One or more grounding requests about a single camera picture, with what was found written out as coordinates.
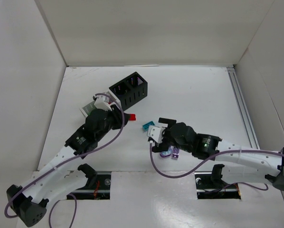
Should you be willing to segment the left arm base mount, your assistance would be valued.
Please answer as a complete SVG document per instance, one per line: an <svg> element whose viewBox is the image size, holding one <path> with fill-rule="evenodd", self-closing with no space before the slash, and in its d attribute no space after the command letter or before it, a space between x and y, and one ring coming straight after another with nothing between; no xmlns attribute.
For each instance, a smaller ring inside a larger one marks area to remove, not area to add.
<svg viewBox="0 0 284 228"><path fill-rule="evenodd" d="M111 188L111 172L97 173L95 180L85 178L84 186L72 191L77 200L109 200Z"/></svg>

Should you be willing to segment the red long lego brick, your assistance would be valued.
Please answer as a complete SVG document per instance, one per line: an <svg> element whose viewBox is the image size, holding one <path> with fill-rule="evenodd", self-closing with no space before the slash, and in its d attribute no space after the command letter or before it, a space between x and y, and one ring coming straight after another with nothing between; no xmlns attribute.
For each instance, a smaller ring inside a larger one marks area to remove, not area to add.
<svg viewBox="0 0 284 228"><path fill-rule="evenodd" d="M129 121L136 121L136 115L130 114Z"/></svg>

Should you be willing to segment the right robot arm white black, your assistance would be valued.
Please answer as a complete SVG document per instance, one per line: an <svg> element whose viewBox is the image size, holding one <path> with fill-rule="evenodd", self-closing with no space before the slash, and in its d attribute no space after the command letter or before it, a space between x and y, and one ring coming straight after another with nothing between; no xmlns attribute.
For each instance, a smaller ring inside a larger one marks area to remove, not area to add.
<svg viewBox="0 0 284 228"><path fill-rule="evenodd" d="M201 163L215 161L211 181L218 189L233 183L263 183L284 191L284 147L279 151L244 148L218 136L196 133L192 127L176 120L160 118L165 127L150 126L147 131L150 153L167 151L169 147L190 153Z"/></svg>

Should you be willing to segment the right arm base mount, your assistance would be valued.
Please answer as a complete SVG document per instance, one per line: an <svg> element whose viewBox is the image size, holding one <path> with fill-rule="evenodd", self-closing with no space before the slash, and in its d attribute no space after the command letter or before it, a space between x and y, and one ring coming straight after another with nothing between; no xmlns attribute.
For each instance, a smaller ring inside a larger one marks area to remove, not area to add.
<svg viewBox="0 0 284 228"><path fill-rule="evenodd" d="M212 171L195 172L196 194L199 200L240 200L237 184L228 184L222 180L223 164L214 165Z"/></svg>

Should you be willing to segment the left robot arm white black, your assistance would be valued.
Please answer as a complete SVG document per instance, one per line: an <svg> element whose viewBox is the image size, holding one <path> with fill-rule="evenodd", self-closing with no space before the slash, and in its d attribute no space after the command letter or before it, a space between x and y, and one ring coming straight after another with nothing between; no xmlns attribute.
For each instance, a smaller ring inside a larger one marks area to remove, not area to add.
<svg viewBox="0 0 284 228"><path fill-rule="evenodd" d="M54 204L72 191L96 182L97 172L84 158L112 142L99 147L98 143L110 130L122 132L131 115L116 104L108 110L94 109L65 142L57 155L37 175L21 185L11 185L7 191L5 209L12 209L26 227L42 220Z"/></svg>

